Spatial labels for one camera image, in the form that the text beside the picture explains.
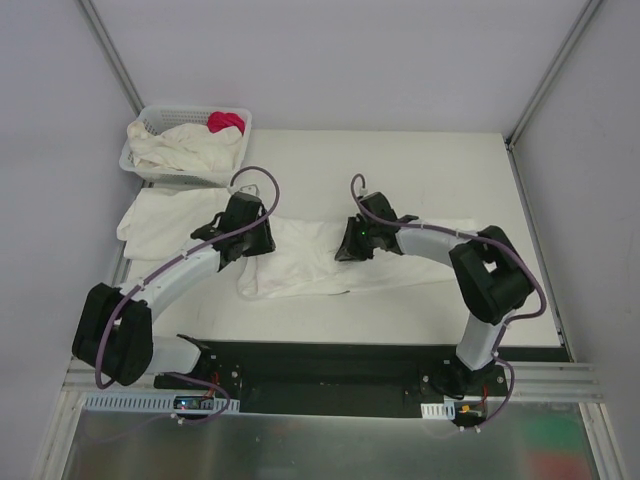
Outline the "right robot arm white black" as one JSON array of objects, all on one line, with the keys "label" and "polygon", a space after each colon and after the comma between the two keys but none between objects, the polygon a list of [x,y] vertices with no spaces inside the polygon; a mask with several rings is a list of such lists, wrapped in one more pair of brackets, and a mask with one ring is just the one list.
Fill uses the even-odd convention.
[{"label": "right robot arm white black", "polygon": [[357,201],[360,212],[348,218],[335,260],[362,262],[379,249],[451,268],[469,317],[453,358],[433,374],[431,385],[450,396],[473,394],[495,365],[507,320],[534,292],[519,255],[499,227],[466,233],[422,223],[414,215],[399,217],[380,192]]}]

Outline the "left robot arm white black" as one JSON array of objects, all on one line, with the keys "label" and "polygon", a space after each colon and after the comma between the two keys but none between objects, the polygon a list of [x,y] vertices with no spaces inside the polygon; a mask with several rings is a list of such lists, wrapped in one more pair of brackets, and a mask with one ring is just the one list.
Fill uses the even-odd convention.
[{"label": "left robot arm white black", "polygon": [[191,389],[209,382],[206,347],[184,334],[158,336],[153,325],[194,285],[239,259],[274,252],[267,213],[257,196],[236,192],[168,262],[138,280],[116,287],[100,283],[89,291],[72,354],[95,369],[101,388],[129,386],[145,374],[176,373]]}]

